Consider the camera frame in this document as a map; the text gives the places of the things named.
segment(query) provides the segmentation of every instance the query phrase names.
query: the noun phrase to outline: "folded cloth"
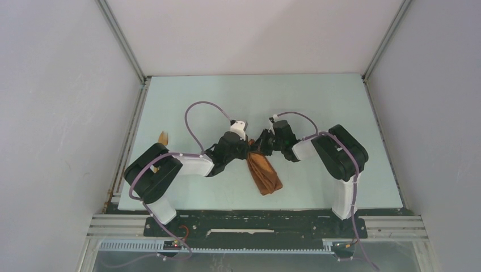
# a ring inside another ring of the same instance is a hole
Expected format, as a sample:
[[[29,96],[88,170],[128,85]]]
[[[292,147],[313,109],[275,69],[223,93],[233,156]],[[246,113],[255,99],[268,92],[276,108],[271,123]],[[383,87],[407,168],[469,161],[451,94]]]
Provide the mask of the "folded cloth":
[[[249,152],[247,155],[247,166],[259,192],[263,196],[272,194],[282,188],[282,182],[264,155],[256,151]]]

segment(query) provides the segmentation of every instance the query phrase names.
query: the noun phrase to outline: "metal frame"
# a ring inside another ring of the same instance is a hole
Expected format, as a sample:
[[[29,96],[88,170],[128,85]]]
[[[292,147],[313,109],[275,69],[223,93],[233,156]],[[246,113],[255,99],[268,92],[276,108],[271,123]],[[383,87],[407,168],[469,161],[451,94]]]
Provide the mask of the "metal frame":
[[[136,107],[130,121],[130,127],[126,135],[122,154],[117,165],[116,176],[114,177],[111,190],[109,191],[108,201],[106,207],[110,203],[118,203],[120,200],[120,192],[122,182],[122,173],[130,157],[133,140],[136,135],[137,126],[141,117],[143,105],[145,103],[146,94],[149,88],[150,79],[147,79],[143,74],[130,46],[127,43],[113,13],[110,9],[107,0],[96,0],[100,9],[104,13],[108,24],[111,26],[114,35],[119,44],[129,58],[137,75],[139,76],[144,87],[139,93],[136,101]],[[400,8],[391,22],[388,31],[386,32],[379,48],[377,49],[373,59],[363,75],[364,83],[366,85],[366,93],[371,102],[374,116],[378,122],[379,132],[384,142],[381,126],[377,119],[377,114],[372,103],[372,97],[369,92],[369,78],[376,67],[380,57],[383,55],[390,40],[394,36],[396,30],[403,17],[405,16],[412,0],[404,0]],[[85,243],[82,248],[82,253],[79,258],[77,272],[91,272],[94,269],[98,251],[102,250],[116,250],[116,251],[145,251],[157,252],[160,244],[165,240],[171,240],[170,237],[144,237],[145,220],[148,215],[113,215],[113,214],[98,214],[92,218],[91,226],[88,230]],[[415,249],[416,258],[421,272],[438,271],[437,260],[428,240],[428,235],[424,228],[424,223],[420,216],[360,216],[366,222],[368,229],[368,238],[364,241],[371,242],[411,242]],[[337,241],[347,241],[348,239],[323,239],[323,243],[327,245],[324,250],[319,252],[296,252],[304,254],[322,254],[331,253],[330,245]],[[195,252],[205,253],[225,253],[224,249],[194,249]],[[293,252],[270,252],[270,253],[293,253]]]

